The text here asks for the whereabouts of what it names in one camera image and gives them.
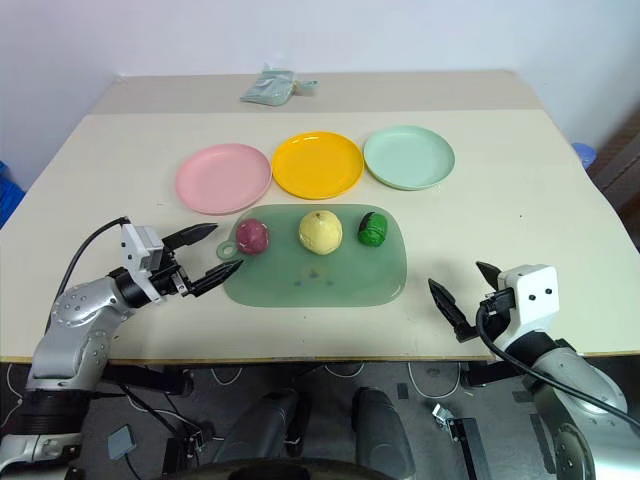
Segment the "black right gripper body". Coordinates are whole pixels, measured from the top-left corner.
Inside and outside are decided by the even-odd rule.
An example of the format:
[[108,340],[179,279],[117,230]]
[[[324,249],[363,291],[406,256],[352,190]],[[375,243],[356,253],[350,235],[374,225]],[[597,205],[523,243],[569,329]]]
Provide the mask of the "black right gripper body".
[[515,293],[512,288],[494,292],[480,303],[478,313],[480,319],[472,326],[464,313],[457,308],[454,332],[459,343],[463,343],[479,336],[479,326],[484,327],[487,337],[495,341],[510,324],[510,309],[515,306]]

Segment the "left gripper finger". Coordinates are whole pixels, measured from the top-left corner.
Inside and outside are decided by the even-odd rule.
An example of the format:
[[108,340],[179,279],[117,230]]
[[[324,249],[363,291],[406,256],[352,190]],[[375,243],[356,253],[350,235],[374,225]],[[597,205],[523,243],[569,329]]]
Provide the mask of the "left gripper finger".
[[217,223],[195,224],[164,237],[162,242],[168,250],[175,251],[181,247],[190,246],[203,240],[217,228]]
[[199,297],[210,290],[222,285],[241,266],[241,260],[231,260],[207,271],[203,277],[191,283],[191,294]]

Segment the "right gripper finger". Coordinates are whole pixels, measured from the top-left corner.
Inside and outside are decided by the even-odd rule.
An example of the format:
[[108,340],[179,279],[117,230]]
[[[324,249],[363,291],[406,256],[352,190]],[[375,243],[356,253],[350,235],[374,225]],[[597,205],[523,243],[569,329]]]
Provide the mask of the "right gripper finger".
[[467,320],[463,312],[456,306],[455,298],[440,283],[429,278],[429,291],[437,309],[445,317],[454,330],[463,330],[467,326]]
[[487,262],[476,261],[475,264],[481,275],[484,277],[485,281],[492,287],[493,292],[499,291],[500,287],[498,279],[501,270],[498,267]]

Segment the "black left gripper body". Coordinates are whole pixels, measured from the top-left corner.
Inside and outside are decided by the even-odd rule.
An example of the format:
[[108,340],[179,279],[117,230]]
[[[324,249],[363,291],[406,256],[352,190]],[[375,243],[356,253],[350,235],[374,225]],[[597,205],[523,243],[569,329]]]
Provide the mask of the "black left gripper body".
[[161,297],[187,296],[193,293],[193,285],[186,270],[168,247],[162,251],[159,264],[151,271],[149,281]]

